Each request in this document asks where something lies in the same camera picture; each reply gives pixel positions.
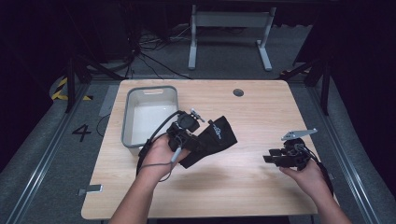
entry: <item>person's right hand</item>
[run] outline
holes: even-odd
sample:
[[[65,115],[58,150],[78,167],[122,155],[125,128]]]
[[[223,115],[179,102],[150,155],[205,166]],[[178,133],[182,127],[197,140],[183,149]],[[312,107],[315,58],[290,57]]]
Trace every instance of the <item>person's right hand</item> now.
[[[279,170],[293,178],[298,186],[311,198],[331,194],[318,165],[310,160],[302,171],[280,167]]]

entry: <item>metal bracket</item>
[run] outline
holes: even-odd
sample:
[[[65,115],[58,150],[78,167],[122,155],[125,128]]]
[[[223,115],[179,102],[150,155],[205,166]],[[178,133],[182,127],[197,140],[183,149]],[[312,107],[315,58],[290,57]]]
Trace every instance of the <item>metal bracket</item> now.
[[[102,192],[102,190],[103,190],[102,185],[89,185],[86,189],[79,189],[77,195],[82,196],[87,193],[98,193],[98,192]]]
[[[305,131],[290,131],[287,134],[285,134],[285,136],[283,136],[281,138],[282,141],[285,140],[292,140],[292,139],[296,139],[296,138],[300,138],[306,135],[309,135],[311,133],[317,133],[318,130],[317,129],[312,129],[312,130],[305,130]]]

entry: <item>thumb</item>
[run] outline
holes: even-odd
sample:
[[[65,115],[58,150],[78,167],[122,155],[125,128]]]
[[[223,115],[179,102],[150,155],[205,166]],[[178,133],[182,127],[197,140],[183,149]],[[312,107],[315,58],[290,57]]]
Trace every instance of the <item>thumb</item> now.
[[[288,176],[290,176],[291,178],[293,178],[293,179],[295,179],[295,177],[297,176],[297,171],[295,171],[295,170],[292,170],[292,169],[290,169],[290,168],[286,168],[286,167],[279,167],[279,170],[283,173],[283,174],[285,174],[285,175],[288,175]]]

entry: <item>hand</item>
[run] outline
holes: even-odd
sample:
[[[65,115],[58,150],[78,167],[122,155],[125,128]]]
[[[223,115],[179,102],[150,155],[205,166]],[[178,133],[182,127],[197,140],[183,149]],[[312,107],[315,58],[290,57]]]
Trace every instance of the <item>hand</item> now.
[[[175,152],[168,146],[169,136],[167,134],[159,137],[151,146],[146,158],[143,160],[142,167],[144,167],[139,175],[152,178],[154,181],[160,181],[165,175],[169,174],[175,165],[187,157],[190,153],[187,149],[183,149],[178,155],[175,162],[169,163]]]
[[[310,160],[302,171],[280,167],[279,170],[293,178],[298,186],[311,198],[318,195],[331,194],[318,165]]]

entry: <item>person's left hand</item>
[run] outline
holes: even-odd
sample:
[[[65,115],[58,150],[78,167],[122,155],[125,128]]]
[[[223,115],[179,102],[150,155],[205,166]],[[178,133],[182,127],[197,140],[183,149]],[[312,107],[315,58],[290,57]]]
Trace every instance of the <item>person's left hand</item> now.
[[[189,155],[189,151],[187,149],[181,150],[175,162],[172,164],[169,163],[172,159],[175,152],[171,150],[168,146],[169,136],[164,134],[159,137],[151,146],[151,149],[148,151],[146,158],[143,160],[142,169],[139,172],[139,175],[147,175],[150,178],[154,178],[157,181],[160,181],[165,175],[169,174],[171,169],[181,160],[183,160],[187,155]],[[147,166],[151,164],[159,164],[163,163],[163,165],[154,165]]]

